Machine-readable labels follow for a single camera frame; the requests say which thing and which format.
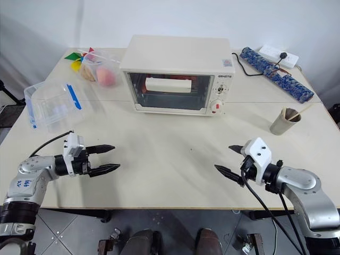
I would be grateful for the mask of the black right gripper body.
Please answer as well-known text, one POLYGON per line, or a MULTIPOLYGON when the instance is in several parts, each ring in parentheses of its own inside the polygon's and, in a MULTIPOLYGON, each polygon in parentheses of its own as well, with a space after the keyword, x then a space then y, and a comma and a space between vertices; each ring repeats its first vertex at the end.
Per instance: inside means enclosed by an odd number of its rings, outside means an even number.
POLYGON ((245 186, 245 182, 248 180, 256 181, 257 169, 251 156, 245 157, 240 169, 241 173, 244 175, 244 178, 241 177, 240 186, 245 186))

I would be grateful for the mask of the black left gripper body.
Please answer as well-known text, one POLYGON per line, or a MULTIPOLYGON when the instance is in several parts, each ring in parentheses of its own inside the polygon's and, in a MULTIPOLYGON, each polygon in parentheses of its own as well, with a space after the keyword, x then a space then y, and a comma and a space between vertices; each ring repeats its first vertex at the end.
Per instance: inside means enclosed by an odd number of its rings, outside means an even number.
POLYGON ((91 172, 91 164, 89 161, 89 153, 87 149, 82 150, 77 157, 73 157, 71 161, 74 174, 89 175, 91 172))

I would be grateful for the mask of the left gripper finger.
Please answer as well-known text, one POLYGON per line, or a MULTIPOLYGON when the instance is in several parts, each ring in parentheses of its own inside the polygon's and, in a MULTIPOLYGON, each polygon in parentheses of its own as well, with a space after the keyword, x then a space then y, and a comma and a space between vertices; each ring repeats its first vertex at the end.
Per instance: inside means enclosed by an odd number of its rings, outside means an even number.
POLYGON ((121 165, 120 164, 105 164, 105 165, 101 165, 97 168, 91 168, 88 170, 88 175, 90 177, 96 177, 96 176, 100 176, 100 175, 104 175, 107 173, 110 173, 114 170, 116 170, 117 168, 119 168, 121 165))
POLYGON ((109 152, 113 149, 115 149, 115 146, 111 146, 111 145, 108 145, 108 144, 89 146, 89 147, 86 147, 86 154, 87 155, 103 154, 103 153, 109 152))

